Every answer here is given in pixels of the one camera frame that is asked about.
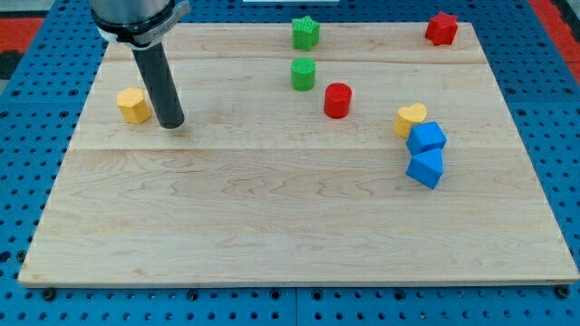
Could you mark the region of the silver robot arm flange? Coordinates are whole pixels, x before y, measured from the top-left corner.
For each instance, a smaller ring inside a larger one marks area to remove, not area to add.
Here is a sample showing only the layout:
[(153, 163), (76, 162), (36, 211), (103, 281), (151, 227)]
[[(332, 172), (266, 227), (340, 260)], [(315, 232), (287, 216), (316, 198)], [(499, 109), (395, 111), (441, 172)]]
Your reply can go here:
[(141, 51), (160, 43), (186, 14), (189, 1), (90, 0), (92, 19), (109, 43)]

